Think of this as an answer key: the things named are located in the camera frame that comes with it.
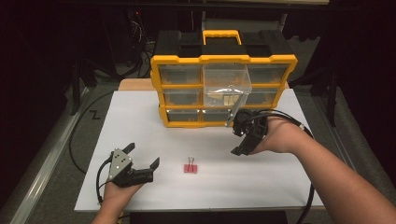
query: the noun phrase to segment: person's right hand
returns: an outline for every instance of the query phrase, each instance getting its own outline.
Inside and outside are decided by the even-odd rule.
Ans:
[[[268,118],[268,133],[263,140],[250,152],[250,155],[265,150],[273,152],[292,153],[293,144],[300,142],[302,138],[309,137],[303,130],[286,119],[278,117]]]

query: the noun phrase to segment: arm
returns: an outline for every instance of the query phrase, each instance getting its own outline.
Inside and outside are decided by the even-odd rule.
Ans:
[[[396,208],[376,188],[294,124],[269,118],[264,150],[297,157],[334,223],[394,223]]]
[[[102,206],[92,224],[117,223],[122,210],[142,186],[136,185],[129,188],[119,188],[111,182],[107,183]]]

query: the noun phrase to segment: black cable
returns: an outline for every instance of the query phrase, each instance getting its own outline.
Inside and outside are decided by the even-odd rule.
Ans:
[[[101,188],[101,187],[103,186],[103,185],[99,186],[100,174],[102,173],[103,168],[105,168],[105,166],[106,166],[108,163],[111,163],[111,159],[112,159],[112,155],[111,155],[107,160],[105,160],[105,161],[102,163],[102,165],[99,167],[98,173],[97,173],[97,175],[96,175],[96,195],[97,195],[97,197],[98,197],[98,202],[99,202],[99,204],[102,204],[102,202],[103,202],[103,198],[102,198],[102,196],[100,195],[100,192],[99,192],[99,188]]]
[[[96,66],[98,67],[98,65],[93,64],[93,62],[89,62],[91,66]],[[117,73],[112,73],[110,71],[103,71],[105,72],[105,74],[109,75],[108,76],[101,76],[97,73],[94,73],[96,77],[99,77],[101,79],[106,79],[106,80],[111,80],[111,79],[116,79],[116,80],[123,80],[124,78],[126,78],[127,76],[133,74],[134,72],[138,71],[140,69],[140,67],[143,64],[143,60],[141,58],[137,59],[137,62],[134,64],[134,67],[131,68],[129,71],[123,73],[123,74],[117,74]]]
[[[137,78],[141,78],[141,76],[140,76],[140,71],[141,71],[141,70],[142,70],[142,67],[140,66],[140,67],[139,67],[139,71],[137,71],[137,76],[136,76]]]
[[[103,184],[101,184],[101,185],[99,186],[99,189],[101,189],[102,186],[104,186],[105,184],[110,183],[110,182],[111,182],[111,180],[107,180],[105,183],[103,183]]]
[[[287,119],[288,121],[290,121],[291,123],[295,124],[296,126],[299,126],[300,128],[303,129],[304,132],[306,132],[310,137],[314,138],[314,135],[297,119],[293,118],[292,116],[279,111],[279,110],[275,110],[275,109],[264,109],[264,110],[259,110],[258,112],[260,112],[258,115],[254,115],[248,119],[244,120],[245,124],[249,124],[251,121],[255,120],[255,119],[260,119],[260,118],[268,118],[268,117],[279,117],[279,118],[283,118],[283,119]]]
[[[145,64],[148,65],[148,70],[145,72],[145,74],[143,76],[140,76],[140,69],[139,69],[139,73],[137,74],[138,78],[148,78],[149,77],[149,71],[151,71],[151,63],[150,63],[150,58],[151,57],[149,56],[149,53],[152,54],[152,52],[149,51],[149,50],[146,50],[146,49],[143,50],[143,52],[146,54],[146,59],[144,61],[145,61]]]
[[[84,175],[87,174],[87,172],[84,171],[82,168],[80,168],[80,167],[78,166],[78,164],[76,163],[76,160],[74,159],[74,156],[73,156],[73,151],[72,151],[73,136],[74,136],[74,134],[75,134],[75,132],[76,132],[77,126],[79,125],[79,122],[81,121],[82,117],[84,117],[84,114],[88,111],[88,109],[89,109],[93,104],[95,104],[96,102],[98,102],[99,100],[101,100],[102,98],[108,96],[109,94],[111,94],[111,93],[113,93],[113,92],[114,92],[114,91],[108,92],[108,93],[106,93],[106,94],[100,96],[100,97],[97,98],[96,100],[94,100],[92,103],[90,103],[90,104],[87,106],[87,108],[85,108],[85,110],[81,113],[81,115],[79,116],[78,120],[76,121],[75,126],[73,127],[72,132],[70,133],[70,138],[69,138],[69,143],[68,143],[70,158],[72,159],[72,162],[73,162],[73,164],[76,166],[76,168],[77,168],[80,172],[82,172]]]
[[[306,215],[308,214],[309,210],[311,209],[312,201],[314,200],[314,193],[315,193],[315,188],[314,188],[314,186],[311,183],[311,187],[309,188],[308,201],[306,202],[305,209],[300,214],[300,217],[297,220],[296,224],[302,224],[303,223]]]

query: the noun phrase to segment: organizer carrying handle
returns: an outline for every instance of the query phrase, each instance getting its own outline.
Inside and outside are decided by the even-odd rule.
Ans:
[[[234,37],[238,42],[238,45],[242,45],[241,38],[239,37],[239,32],[237,30],[204,30],[202,31],[204,37],[204,45],[206,45],[206,38],[229,38]]]

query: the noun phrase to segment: yellow storage organizer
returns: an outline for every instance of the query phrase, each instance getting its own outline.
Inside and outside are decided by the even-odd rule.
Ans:
[[[274,108],[296,64],[279,31],[160,31],[151,80],[163,124],[224,126],[243,94],[244,108]]]

